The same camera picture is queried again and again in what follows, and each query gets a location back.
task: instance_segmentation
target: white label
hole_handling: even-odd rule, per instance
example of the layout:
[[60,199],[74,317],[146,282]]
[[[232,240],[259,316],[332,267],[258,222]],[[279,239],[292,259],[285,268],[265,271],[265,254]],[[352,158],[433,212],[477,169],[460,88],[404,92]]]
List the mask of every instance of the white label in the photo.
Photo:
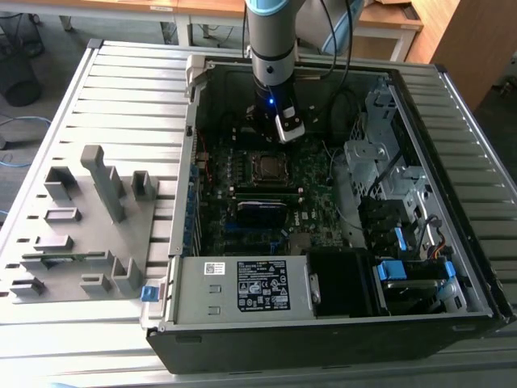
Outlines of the white label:
[[172,7],[170,6],[151,6],[150,9],[152,11],[172,12]]
[[225,274],[225,263],[205,263],[204,264],[205,275],[224,275]]

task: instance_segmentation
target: gray plastic block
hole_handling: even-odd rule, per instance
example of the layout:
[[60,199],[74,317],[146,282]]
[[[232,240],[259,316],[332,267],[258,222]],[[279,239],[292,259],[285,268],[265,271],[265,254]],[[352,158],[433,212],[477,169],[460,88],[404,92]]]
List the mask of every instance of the gray plastic block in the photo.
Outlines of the gray plastic block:
[[103,273],[83,273],[79,285],[93,296],[106,295],[111,289],[111,283]]
[[69,200],[68,189],[75,184],[75,178],[68,167],[50,167],[44,186],[53,200]]
[[113,166],[106,166],[106,168],[108,171],[110,171],[110,181],[115,188],[117,198],[121,198],[124,194],[124,187],[122,186],[122,182],[120,182],[119,173]]
[[133,259],[129,259],[128,270],[126,271],[119,258],[115,257],[111,278],[121,293],[131,294],[141,286],[142,273]]
[[42,258],[34,258],[34,259],[24,259],[22,258],[19,261],[20,265],[27,271],[46,271],[48,269],[48,265],[45,263],[45,260]]
[[18,297],[37,297],[43,293],[45,286],[37,277],[13,280],[10,291]]
[[107,266],[107,267],[111,267],[113,265],[113,260],[114,260],[114,256],[113,254],[110,252],[110,251],[107,251],[104,256],[99,256],[99,255],[95,255],[95,256],[86,256],[85,257],[85,260],[90,263],[90,266],[92,268],[94,267],[99,267],[99,266]]
[[147,171],[135,171],[132,173],[131,188],[135,200],[156,199],[156,188],[153,186]]
[[49,209],[44,216],[47,223],[78,222],[81,220],[81,212],[78,208]]
[[95,190],[106,206],[114,222],[124,220],[124,208],[119,201],[120,178],[114,167],[108,169],[104,166],[104,151],[100,145],[85,145],[81,155],[81,164],[90,171],[95,182]]
[[34,249],[37,251],[47,251],[47,250],[59,250],[59,251],[69,251],[72,249],[74,245],[74,241],[68,235],[65,236],[44,236],[44,237],[36,237],[36,243],[34,244]]

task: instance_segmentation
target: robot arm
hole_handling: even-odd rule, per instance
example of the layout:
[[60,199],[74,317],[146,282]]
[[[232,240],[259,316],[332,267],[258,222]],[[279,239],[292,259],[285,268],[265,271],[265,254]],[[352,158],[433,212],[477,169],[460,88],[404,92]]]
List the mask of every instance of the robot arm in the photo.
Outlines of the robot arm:
[[[347,46],[347,4],[324,0],[329,11],[338,51]],[[364,0],[349,0],[353,20]],[[321,0],[246,0],[255,81],[255,112],[274,123],[280,142],[305,133],[294,93],[296,36],[334,53],[332,33]]]

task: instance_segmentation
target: floor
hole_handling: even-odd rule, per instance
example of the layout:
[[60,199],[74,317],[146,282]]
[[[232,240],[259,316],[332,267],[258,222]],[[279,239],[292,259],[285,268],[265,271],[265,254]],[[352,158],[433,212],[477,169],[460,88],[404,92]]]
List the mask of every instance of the floor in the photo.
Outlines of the floor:
[[[0,123],[4,119],[2,115],[43,116],[51,120],[90,38],[164,43],[160,23],[131,21],[131,27],[128,28],[128,22],[122,20],[72,18],[73,31],[64,32],[57,16],[40,15],[40,19],[39,30],[46,51],[32,60],[32,67],[43,86],[43,94],[37,102],[25,108],[13,108],[0,96]],[[201,28],[194,26],[193,40],[205,46],[220,45],[235,49],[241,47],[241,31],[237,27],[219,27],[210,31],[211,38],[204,39]],[[174,40],[177,43],[176,35],[173,36]],[[5,150],[0,150],[0,161],[12,164],[30,162],[45,133],[45,124],[38,121],[15,121],[0,126],[0,134],[9,142]],[[0,166],[0,223],[6,217],[2,212],[9,211],[27,171],[28,167]]]
[[[128,28],[128,22],[122,20],[72,18],[73,31],[64,32],[56,16],[40,17],[39,29],[46,52],[33,59],[32,66],[44,88],[43,95],[36,103],[25,108],[13,108],[0,97],[0,115],[43,116],[52,119],[90,38],[163,44],[159,23],[132,21]],[[241,29],[238,27],[219,27],[210,31],[213,38],[204,39],[200,27],[194,26],[193,35],[194,43],[197,44],[241,47]],[[508,171],[517,179],[517,158],[514,156],[517,154],[517,141],[508,141],[515,139],[515,107],[517,91],[506,98],[491,91],[477,109],[476,117]],[[30,162],[45,135],[44,123],[37,121],[16,121],[0,127],[0,130],[9,141],[6,150],[0,150],[0,161],[16,164]],[[0,221],[5,219],[2,211],[9,211],[27,170],[0,166]]]

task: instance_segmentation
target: blue cable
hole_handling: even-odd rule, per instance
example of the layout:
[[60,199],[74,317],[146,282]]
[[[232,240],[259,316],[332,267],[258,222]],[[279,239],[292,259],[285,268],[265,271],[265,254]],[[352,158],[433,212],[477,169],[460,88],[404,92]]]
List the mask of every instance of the blue cable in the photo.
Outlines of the blue cable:
[[[49,119],[45,119],[44,117],[39,117],[39,116],[11,117],[11,116],[8,116],[8,115],[4,115],[3,113],[0,113],[0,116],[4,116],[4,117],[8,118],[8,120],[3,121],[2,123],[0,123],[0,127],[5,125],[5,124],[7,124],[7,123],[10,123],[11,121],[15,121],[15,120],[39,120],[39,121],[43,121],[47,125],[47,128],[50,127],[50,124],[52,123],[52,121],[50,121]],[[0,166],[4,166],[4,167],[29,167],[30,165],[31,165],[30,163],[12,164],[12,163],[7,163],[7,162],[1,162],[0,161]]]
[[31,164],[30,163],[24,163],[24,164],[11,164],[11,163],[6,163],[6,162],[0,162],[0,166],[4,166],[4,167],[29,167]]

